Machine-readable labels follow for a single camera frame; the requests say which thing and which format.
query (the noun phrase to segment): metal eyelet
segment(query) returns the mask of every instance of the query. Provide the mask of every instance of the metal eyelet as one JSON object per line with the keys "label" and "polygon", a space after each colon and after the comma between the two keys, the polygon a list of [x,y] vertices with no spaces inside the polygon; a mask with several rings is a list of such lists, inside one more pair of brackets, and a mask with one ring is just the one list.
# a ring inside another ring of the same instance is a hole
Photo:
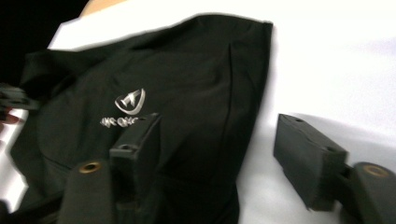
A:
{"label": "metal eyelet", "polygon": [[99,162],[93,161],[79,167],[79,172],[82,174],[90,174],[98,171],[101,167],[102,165]]}
{"label": "metal eyelet", "polygon": [[375,166],[375,165],[365,165],[363,167],[364,171],[367,172],[370,175],[375,175],[378,177],[386,177],[388,176],[388,172],[384,169],[382,169],[379,166]]}

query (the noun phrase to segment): white surface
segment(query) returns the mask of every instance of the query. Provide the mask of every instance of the white surface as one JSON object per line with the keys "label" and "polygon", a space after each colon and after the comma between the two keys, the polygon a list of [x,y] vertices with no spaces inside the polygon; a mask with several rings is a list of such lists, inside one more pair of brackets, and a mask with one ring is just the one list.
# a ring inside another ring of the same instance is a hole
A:
{"label": "white surface", "polygon": [[[12,115],[26,119],[27,112],[22,110],[12,110]],[[15,136],[21,131],[22,121],[19,124],[5,124],[5,129],[0,133],[0,199],[7,202],[8,210],[15,211],[21,200],[21,196],[26,191],[23,177],[14,168],[9,150],[15,142]]]}
{"label": "white surface", "polygon": [[349,164],[371,161],[396,171],[392,8],[380,1],[129,0],[63,24],[50,48],[84,49],[201,12],[272,21],[270,76],[238,179],[240,223],[331,224],[339,223],[338,214],[307,211],[272,156],[277,114],[298,116],[327,134],[350,152]]}

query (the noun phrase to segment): white logo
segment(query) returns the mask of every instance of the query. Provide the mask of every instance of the white logo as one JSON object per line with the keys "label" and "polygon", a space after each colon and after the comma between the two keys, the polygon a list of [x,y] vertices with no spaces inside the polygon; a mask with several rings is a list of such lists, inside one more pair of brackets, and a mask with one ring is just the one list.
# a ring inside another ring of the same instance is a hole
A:
{"label": "white logo", "polygon": [[[142,89],[131,92],[127,96],[118,97],[115,104],[125,114],[136,115],[142,109],[143,103],[145,103],[145,98],[146,98],[146,92],[144,89]],[[122,128],[125,128],[128,127],[129,125],[136,123],[138,120],[139,118],[131,118],[131,117],[118,118],[118,119],[103,118],[100,121],[100,123],[103,126],[106,126],[107,128],[110,128],[111,126],[121,126]]]}
{"label": "white logo", "polygon": [[[140,95],[140,99],[137,105],[134,106],[136,103],[136,97],[138,95]],[[120,111],[124,112],[125,114],[135,115],[138,114],[142,109],[143,103],[145,103],[145,98],[146,98],[146,92],[144,89],[142,89],[131,92],[126,97],[120,96],[119,98],[117,98],[115,103]]]}

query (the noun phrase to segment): black fabric bag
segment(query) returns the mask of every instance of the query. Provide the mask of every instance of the black fabric bag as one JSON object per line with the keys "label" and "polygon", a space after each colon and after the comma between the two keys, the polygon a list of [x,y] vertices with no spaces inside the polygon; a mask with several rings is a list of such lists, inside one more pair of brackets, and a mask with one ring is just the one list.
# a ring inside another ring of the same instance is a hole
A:
{"label": "black fabric bag", "polygon": [[43,106],[11,151],[29,185],[22,207],[64,190],[78,163],[107,160],[128,127],[156,112],[158,178],[138,223],[236,223],[235,179],[261,105],[272,26],[202,15],[94,49],[28,55],[21,87]]}

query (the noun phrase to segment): dark background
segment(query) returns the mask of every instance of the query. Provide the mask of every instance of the dark background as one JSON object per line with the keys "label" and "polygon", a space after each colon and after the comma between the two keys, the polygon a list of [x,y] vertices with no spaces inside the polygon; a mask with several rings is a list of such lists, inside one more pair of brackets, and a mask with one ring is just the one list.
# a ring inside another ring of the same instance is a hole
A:
{"label": "dark background", "polygon": [[88,0],[1,0],[0,82],[18,86],[26,53],[46,49],[59,25]]}

